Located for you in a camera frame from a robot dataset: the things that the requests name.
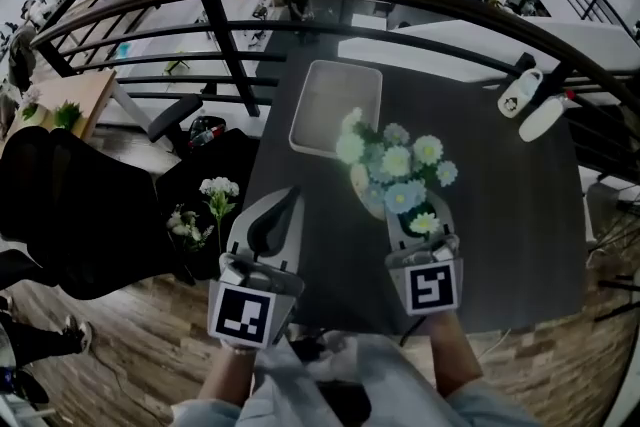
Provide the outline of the white mug with dark print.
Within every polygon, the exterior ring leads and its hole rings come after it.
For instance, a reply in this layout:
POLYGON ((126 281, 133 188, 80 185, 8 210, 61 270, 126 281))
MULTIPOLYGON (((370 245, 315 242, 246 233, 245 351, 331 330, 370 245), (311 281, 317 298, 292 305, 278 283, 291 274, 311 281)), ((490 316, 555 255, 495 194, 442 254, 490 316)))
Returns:
POLYGON ((500 113, 509 119, 516 117, 534 98, 543 78, 543 72, 537 68, 524 71, 499 97, 497 107, 500 113))

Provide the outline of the plain white cup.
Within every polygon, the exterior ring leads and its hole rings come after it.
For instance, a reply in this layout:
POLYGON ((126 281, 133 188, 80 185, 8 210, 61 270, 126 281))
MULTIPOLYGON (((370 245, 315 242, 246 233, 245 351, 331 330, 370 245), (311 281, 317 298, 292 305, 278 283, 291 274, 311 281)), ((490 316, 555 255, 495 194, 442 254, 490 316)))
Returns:
POLYGON ((546 133, 563 115, 564 104, 560 96, 546 99, 521 124, 518 134, 522 141, 532 142, 546 133))

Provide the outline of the white and blue artificial flowers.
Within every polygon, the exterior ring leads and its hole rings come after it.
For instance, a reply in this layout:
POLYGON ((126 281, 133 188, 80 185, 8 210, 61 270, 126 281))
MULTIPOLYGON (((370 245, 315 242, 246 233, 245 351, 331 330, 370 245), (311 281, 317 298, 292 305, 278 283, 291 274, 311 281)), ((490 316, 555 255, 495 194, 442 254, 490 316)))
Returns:
POLYGON ((458 178, 456 164, 444 158, 439 138, 411 139, 397 123, 377 132, 360 116, 355 109, 343 120, 336 143, 336 156, 348 167, 356 196, 374 218, 386 221, 388 208, 399 215, 407 234, 427 240, 439 221, 426 212, 426 190, 453 185, 458 178))

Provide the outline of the red and white bottle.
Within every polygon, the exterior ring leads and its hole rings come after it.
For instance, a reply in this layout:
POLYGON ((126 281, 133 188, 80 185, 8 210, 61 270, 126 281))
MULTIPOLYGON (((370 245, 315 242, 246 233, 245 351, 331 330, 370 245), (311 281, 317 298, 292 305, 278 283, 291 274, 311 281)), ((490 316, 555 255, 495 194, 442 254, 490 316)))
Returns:
POLYGON ((189 141, 189 147, 191 149, 204 146, 209 142, 213 141, 215 138, 222 135, 226 130, 225 125, 217 125, 211 128, 207 128, 198 135, 191 138, 189 141))

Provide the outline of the light wooden desk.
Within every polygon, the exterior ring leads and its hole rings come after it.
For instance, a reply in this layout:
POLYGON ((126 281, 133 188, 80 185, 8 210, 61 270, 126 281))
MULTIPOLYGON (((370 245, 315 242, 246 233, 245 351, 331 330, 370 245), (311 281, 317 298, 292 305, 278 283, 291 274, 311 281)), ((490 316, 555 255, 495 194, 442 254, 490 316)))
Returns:
POLYGON ((23 128, 41 126, 48 131, 53 130, 55 128, 54 111, 65 101, 78 104, 80 110, 80 118, 71 132, 83 141, 88 141, 116 84, 114 71, 55 78, 35 84, 35 88, 40 92, 39 112, 29 120, 23 119, 21 111, 16 113, 5 140, 0 143, 0 153, 8 140, 23 128))

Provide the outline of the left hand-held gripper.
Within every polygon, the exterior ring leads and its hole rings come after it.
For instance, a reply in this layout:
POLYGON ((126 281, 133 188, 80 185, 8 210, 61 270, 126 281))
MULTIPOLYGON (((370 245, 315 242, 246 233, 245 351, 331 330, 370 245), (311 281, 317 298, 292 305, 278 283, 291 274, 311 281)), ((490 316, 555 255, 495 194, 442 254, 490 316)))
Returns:
POLYGON ((265 349, 285 334, 305 288, 296 275, 304 214, 304 197, 294 186, 267 194, 235 219, 227 242, 230 253, 221 255, 220 277, 209 286, 211 337, 265 349))

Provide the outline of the person's light blue shirt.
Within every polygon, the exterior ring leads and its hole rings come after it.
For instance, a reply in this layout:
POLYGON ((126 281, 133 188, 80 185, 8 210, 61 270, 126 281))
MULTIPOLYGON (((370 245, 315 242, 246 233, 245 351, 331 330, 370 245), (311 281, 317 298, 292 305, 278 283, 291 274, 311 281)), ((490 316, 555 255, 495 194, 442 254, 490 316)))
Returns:
MULTIPOLYGON (((363 427, 542 427, 541 423, 476 379, 443 398, 380 335, 348 336, 343 355, 353 362, 371 413, 363 427)), ((170 427, 344 427, 322 397, 316 371, 288 341, 257 355, 255 388, 244 406, 219 399, 191 399, 173 406, 170 427)))

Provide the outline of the person's right forearm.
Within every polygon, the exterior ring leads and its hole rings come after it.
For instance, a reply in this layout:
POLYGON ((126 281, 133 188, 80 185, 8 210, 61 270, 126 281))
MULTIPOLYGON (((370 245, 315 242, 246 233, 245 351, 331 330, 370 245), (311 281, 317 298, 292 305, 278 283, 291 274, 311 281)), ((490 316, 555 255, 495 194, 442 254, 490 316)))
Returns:
POLYGON ((448 397, 483 377, 481 366, 454 312, 433 314, 428 324, 436 389, 440 395, 448 397))

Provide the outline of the small white potted flower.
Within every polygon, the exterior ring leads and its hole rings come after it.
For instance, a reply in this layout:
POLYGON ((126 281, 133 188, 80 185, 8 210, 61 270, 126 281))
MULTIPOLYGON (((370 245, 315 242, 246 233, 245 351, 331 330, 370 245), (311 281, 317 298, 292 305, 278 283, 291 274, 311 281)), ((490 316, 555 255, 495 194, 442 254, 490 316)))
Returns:
POLYGON ((22 96, 19 114, 28 126, 39 126, 47 117, 49 110, 41 103, 41 91, 31 86, 22 96))

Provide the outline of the large white artificial flower stem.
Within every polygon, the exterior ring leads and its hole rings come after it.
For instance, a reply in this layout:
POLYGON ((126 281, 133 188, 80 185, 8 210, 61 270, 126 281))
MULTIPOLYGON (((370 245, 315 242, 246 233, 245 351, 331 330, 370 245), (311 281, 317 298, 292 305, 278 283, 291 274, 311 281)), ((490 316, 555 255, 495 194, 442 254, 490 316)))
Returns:
POLYGON ((218 248, 223 252, 222 222, 235 208, 235 198, 240 193, 239 185, 226 177, 215 177, 204 179, 199 192, 206 197, 204 202, 215 219, 218 248))

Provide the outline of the small white artificial flower bunch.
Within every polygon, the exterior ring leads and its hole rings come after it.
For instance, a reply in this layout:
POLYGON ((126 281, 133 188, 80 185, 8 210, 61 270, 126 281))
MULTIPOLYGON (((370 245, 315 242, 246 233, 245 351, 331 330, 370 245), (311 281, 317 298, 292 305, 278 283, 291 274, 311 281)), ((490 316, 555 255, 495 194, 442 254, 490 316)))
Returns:
POLYGON ((182 204, 175 206, 166 221, 166 229, 176 236, 185 252, 195 253, 204 248, 215 227, 210 225, 204 230, 197 226, 198 214, 185 210, 182 204))

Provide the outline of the white rectangular tray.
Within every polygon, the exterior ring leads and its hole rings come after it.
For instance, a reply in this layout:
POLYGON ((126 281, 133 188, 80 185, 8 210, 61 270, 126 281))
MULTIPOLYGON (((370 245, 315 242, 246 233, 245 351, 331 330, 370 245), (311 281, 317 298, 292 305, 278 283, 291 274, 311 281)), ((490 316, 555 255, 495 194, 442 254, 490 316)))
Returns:
POLYGON ((343 120, 355 109, 376 130, 382 73, 374 68, 328 60, 311 63, 295 110, 289 144, 299 153, 334 158, 343 120))

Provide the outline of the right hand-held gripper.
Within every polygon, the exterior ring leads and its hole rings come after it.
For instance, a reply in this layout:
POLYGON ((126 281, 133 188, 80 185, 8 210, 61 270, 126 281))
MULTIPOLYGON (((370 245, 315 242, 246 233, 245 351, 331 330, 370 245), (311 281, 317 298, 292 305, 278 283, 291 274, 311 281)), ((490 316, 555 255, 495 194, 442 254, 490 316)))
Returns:
POLYGON ((438 194, 426 190, 426 212, 439 227, 423 237, 407 234, 398 214, 385 209, 392 253, 385 265, 404 311, 409 316, 428 316, 455 310, 462 294, 463 260, 451 209, 438 194))

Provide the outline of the small green potted plant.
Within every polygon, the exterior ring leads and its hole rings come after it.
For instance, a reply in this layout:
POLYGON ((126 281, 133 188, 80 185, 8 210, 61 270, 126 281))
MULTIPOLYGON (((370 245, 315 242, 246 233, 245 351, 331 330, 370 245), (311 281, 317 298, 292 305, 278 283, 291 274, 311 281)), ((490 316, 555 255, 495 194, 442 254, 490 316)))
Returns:
POLYGON ((81 116, 82 111, 79 103, 65 101, 54 109, 53 126, 67 131, 72 131, 74 125, 81 116))

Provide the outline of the person's left forearm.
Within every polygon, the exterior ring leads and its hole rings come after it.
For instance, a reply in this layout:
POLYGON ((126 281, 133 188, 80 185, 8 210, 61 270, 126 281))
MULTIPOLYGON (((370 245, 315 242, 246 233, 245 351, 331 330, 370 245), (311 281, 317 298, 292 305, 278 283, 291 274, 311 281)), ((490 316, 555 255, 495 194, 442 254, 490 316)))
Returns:
POLYGON ((198 399, 242 407, 250 395, 256 355, 253 348, 222 345, 214 356, 198 399))

